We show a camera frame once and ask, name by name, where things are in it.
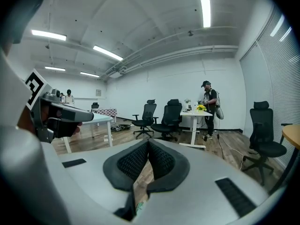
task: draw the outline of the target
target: yellow flowers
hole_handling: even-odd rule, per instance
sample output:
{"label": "yellow flowers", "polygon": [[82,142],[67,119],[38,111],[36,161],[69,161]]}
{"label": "yellow flowers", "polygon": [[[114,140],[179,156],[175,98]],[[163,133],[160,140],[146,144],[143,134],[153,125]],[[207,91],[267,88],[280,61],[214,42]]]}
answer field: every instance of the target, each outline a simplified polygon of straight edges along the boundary
{"label": "yellow flowers", "polygon": [[197,106],[197,110],[199,110],[199,111],[206,111],[206,107],[203,106],[202,104],[200,104],[200,105]]}

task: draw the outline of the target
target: ceiling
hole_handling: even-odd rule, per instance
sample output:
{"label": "ceiling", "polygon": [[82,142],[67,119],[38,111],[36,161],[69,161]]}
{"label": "ceiling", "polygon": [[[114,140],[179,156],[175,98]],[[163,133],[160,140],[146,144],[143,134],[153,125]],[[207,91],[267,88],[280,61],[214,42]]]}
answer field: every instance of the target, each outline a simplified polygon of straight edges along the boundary
{"label": "ceiling", "polygon": [[[83,71],[107,79],[112,68],[130,68],[167,53],[237,46],[253,3],[210,0],[211,27],[204,29],[200,0],[44,0],[26,28],[22,46],[29,48],[36,69],[54,66],[68,74]],[[31,29],[63,34],[67,39],[33,36]],[[93,50],[94,45],[123,61]]]}

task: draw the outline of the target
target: black pants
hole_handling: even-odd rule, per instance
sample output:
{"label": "black pants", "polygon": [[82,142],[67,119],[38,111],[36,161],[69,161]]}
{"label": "black pants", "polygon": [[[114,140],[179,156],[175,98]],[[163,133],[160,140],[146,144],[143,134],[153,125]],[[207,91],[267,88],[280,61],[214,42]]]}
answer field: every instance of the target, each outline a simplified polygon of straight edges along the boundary
{"label": "black pants", "polygon": [[212,116],[207,116],[205,117],[205,122],[207,124],[207,133],[208,135],[212,136],[212,133],[214,131],[214,116],[215,116],[215,112],[208,112],[210,114],[212,114]]}

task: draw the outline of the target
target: wooden floor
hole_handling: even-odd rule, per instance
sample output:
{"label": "wooden floor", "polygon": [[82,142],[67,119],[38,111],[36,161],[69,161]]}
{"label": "wooden floor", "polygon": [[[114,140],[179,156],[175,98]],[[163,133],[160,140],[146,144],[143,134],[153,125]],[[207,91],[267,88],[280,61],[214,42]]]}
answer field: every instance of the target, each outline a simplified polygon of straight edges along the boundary
{"label": "wooden floor", "polygon": [[[122,119],[117,119],[117,124],[131,124],[131,121],[123,121]],[[80,151],[88,151],[88,150],[96,150],[105,147],[109,147],[107,142],[104,142],[103,136],[107,135],[106,125],[93,125],[94,135],[95,137],[91,137],[91,131],[89,125],[83,125],[81,127],[81,132],[72,136],[70,138],[70,147],[72,152],[80,152]],[[132,140],[135,140],[133,135],[133,131],[140,130],[139,127],[132,126],[127,131],[121,132],[112,132],[113,135],[113,146],[126,143]],[[161,134],[155,132],[154,137],[160,137]],[[192,134],[190,132],[182,132],[180,135],[175,134],[178,138],[176,143],[190,143]],[[222,151],[220,145],[222,146],[224,159],[226,162],[231,164],[236,169],[240,169],[240,165],[242,162],[242,156],[238,152],[230,149],[226,143],[231,146],[233,149],[239,151],[243,155],[259,158],[258,155],[249,154],[249,139],[245,137],[240,132],[220,132],[220,145],[218,143],[217,135],[213,135],[213,140],[208,140],[204,142],[202,139],[203,134],[198,133],[196,135],[196,144],[204,144],[206,145],[206,152],[214,154],[222,158]],[[148,138],[147,135],[141,135],[139,138]],[[54,139],[52,142],[57,154],[64,154],[67,153],[67,149],[65,147],[64,142],[61,139]],[[272,158],[269,158],[267,163],[274,168],[274,173],[269,175],[268,170],[265,170],[265,186],[264,188],[269,191],[278,178],[282,174],[281,166]],[[252,162],[246,160],[242,164],[242,169],[251,165]],[[261,176],[259,174],[258,168],[253,168],[245,172],[247,175],[261,183]],[[142,173],[140,174],[139,178],[136,180],[134,184],[135,190],[135,202],[138,204],[139,202],[143,202],[147,200],[146,195],[146,187],[147,185],[153,181],[153,172],[151,164],[148,162],[144,167]]]}

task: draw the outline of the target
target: black shirt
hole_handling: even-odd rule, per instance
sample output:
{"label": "black shirt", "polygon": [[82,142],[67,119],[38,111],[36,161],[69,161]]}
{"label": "black shirt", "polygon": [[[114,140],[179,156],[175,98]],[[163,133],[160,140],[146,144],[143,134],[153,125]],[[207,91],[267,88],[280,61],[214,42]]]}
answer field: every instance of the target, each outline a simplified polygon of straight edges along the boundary
{"label": "black shirt", "polygon": [[[207,91],[205,94],[204,94],[204,100],[212,100],[214,98],[217,98],[217,92],[213,89],[210,89],[209,91]],[[212,112],[214,113],[215,112],[215,109],[216,109],[216,103],[211,103],[211,104],[207,104],[207,105],[204,105],[207,109],[207,112]]]}

